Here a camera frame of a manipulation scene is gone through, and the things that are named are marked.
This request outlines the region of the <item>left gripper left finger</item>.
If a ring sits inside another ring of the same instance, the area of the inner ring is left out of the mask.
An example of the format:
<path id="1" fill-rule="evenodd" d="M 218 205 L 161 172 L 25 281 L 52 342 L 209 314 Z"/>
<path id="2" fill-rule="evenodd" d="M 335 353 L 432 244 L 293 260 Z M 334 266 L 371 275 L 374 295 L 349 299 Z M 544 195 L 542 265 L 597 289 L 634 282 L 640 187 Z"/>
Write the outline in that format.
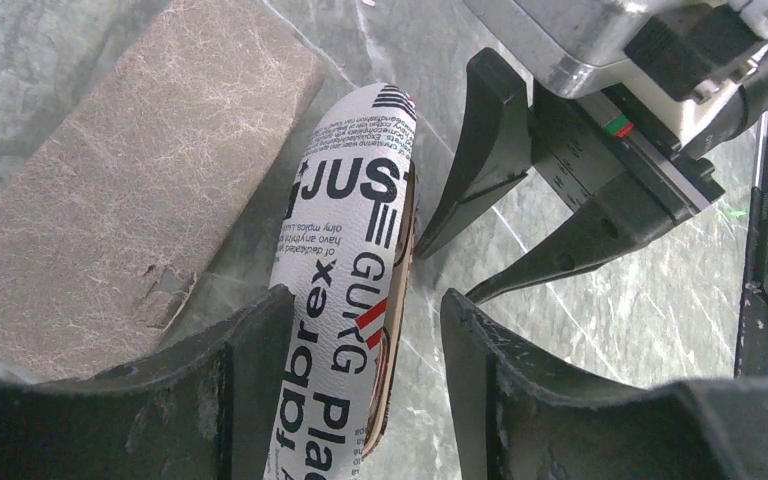
<path id="1" fill-rule="evenodd" d="M 293 326 L 271 288 L 227 320 L 85 380 L 0 380 L 0 479 L 258 479 Z"/>

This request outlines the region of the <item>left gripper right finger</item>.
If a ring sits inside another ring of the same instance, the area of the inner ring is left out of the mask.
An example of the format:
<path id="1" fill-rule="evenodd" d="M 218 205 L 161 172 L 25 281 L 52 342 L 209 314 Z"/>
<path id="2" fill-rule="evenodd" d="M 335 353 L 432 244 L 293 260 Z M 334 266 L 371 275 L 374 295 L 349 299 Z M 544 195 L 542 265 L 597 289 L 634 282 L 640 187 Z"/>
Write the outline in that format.
<path id="1" fill-rule="evenodd" d="M 558 358 L 453 289 L 440 325 L 466 479 L 768 479 L 768 378 L 632 387 Z"/>

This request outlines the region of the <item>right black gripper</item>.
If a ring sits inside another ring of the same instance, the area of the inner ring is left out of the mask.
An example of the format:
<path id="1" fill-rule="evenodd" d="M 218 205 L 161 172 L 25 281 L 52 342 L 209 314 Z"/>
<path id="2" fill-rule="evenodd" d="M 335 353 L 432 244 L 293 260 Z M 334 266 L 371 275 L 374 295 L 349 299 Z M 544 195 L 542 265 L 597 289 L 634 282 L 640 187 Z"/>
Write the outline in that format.
<path id="1" fill-rule="evenodd" d="M 527 84 L 495 50 L 466 65 L 460 138 L 437 208 L 417 242 L 426 259 L 528 175 Z M 659 149 L 666 136 L 622 87 L 577 100 L 534 87 L 534 166 L 570 217 L 502 272 L 473 287 L 476 305 L 502 294 L 589 273 L 638 251 L 725 193 L 706 158 Z"/>

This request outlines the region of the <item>brown glasses case green lining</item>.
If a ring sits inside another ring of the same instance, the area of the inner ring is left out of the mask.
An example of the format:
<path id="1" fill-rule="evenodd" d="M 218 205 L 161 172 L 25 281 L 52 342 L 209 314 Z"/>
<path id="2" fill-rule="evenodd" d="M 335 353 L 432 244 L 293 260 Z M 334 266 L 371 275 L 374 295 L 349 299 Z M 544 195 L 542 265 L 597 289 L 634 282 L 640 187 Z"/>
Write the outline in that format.
<path id="1" fill-rule="evenodd" d="M 323 78 L 251 1 L 0 1 L 0 374 L 154 350 Z"/>

